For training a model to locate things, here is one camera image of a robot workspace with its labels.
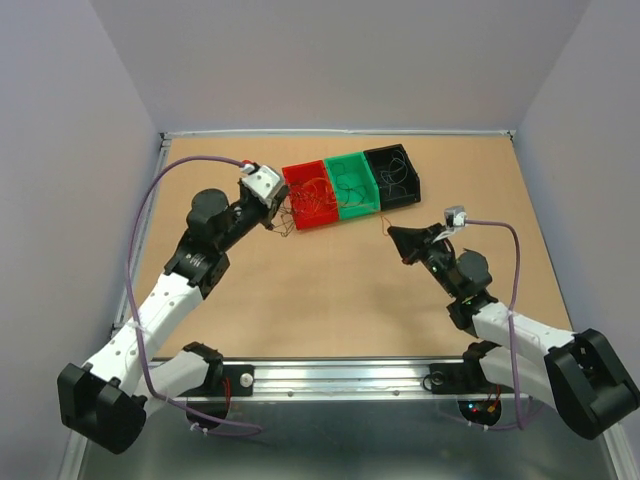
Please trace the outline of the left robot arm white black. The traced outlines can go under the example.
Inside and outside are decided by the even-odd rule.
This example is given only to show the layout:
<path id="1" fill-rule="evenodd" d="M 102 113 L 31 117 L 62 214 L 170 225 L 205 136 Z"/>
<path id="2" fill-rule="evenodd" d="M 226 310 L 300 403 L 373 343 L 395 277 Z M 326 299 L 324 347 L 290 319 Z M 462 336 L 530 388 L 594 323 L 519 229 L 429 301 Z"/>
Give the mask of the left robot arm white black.
<path id="1" fill-rule="evenodd" d="M 62 423 L 113 454 L 126 451 L 146 420 L 177 396 L 231 393 L 223 356 L 199 342 L 163 365 L 149 362 L 169 335 L 213 291 L 230 266 L 228 250 L 257 225 L 271 228 L 288 194 L 283 180 L 260 174 L 239 182 L 229 202 L 215 188 L 197 193 L 187 228 L 151 293 L 115 336 L 83 365 L 57 378 Z"/>

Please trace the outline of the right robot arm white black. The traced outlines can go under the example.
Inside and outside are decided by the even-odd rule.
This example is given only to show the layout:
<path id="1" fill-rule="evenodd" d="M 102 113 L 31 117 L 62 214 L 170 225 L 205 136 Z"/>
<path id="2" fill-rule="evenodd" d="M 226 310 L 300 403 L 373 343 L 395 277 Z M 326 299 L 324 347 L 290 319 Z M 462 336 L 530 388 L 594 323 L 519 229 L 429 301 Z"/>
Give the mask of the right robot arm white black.
<path id="1" fill-rule="evenodd" d="M 546 404 L 589 440 L 638 410 L 639 389 L 601 332 L 562 330 L 515 312 L 489 293 L 487 259 L 470 249 L 457 254 L 442 224 L 391 226 L 387 233 L 403 263 L 424 265 L 451 297 L 454 325 L 476 338 L 460 366 L 466 387 L 509 387 Z"/>

